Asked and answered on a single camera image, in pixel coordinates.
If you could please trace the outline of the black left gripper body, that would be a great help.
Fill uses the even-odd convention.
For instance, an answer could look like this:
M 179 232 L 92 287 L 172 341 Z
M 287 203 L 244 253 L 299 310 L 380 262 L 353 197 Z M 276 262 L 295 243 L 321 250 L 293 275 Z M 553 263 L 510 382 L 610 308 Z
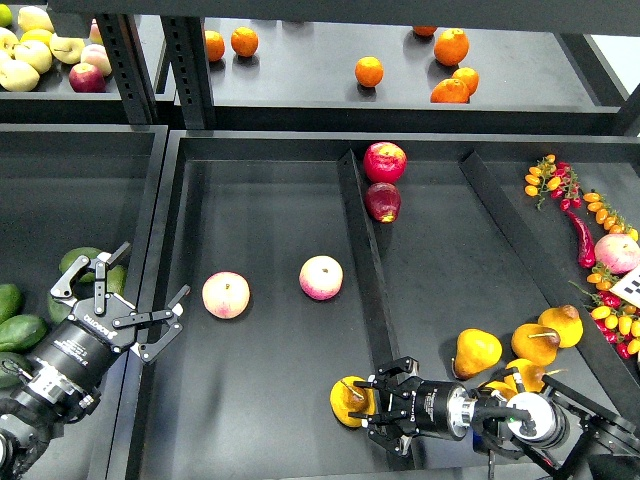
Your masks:
M 110 255 L 80 256 L 51 288 L 50 295 L 72 311 L 33 352 L 34 377 L 28 382 L 33 392 L 88 393 L 121 354 L 131 351 L 150 364 L 181 333 L 183 313 L 166 307 L 141 313 L 106 291 Z M 95 281 L 79 282 L 89 272 Z

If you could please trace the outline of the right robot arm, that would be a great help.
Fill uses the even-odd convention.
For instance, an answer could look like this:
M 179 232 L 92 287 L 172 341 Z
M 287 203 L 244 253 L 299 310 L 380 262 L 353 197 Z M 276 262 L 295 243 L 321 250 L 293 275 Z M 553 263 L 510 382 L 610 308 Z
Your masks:
M 461 441 L 488 458 L 489 478 L 498 456 L 523 457 L 549 479 L 636 479 L 636 426 L 570 387 L 543 375 L 529 391 L 524 370 L 496 371 L 468 390 L 459 382 L 425 380 L 418 363 L 403 357 L 368 379 L 340 381 L 346 415 L 386 451 L 406 457 L 417 437 Z

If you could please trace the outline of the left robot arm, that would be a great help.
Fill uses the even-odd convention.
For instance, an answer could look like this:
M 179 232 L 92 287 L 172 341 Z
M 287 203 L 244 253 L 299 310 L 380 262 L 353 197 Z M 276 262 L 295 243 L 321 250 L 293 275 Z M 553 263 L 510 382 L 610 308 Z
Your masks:
M 131 351 L 145 364 L 181 332 L 183 286 L 161 310 L 141 312 L 107 286 L 109 270 L 130 251 L 95 258 L 81 255 L 63 271 L 50 297 L 69 307 L 67 318 L 30 356 L 31 369 L 2 361 L 19 386 L 1 401 L 1 476 L 19 479 L 59 438 L 67 424 L 91 414 L 100 402 L 99 384 L 111 366 Z

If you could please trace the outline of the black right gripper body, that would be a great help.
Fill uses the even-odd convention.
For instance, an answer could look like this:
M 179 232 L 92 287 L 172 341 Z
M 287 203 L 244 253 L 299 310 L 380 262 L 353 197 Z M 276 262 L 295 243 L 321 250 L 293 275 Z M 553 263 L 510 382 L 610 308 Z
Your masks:
M 365 387 L 378 392 L 381 409 L 365 416 L 370 440 L 406 456 L 415 437 L 460 441 L 471 427 L 473 400 L 458 382 L 424 380 L 411 357 L 393 360 L 370 375 Z

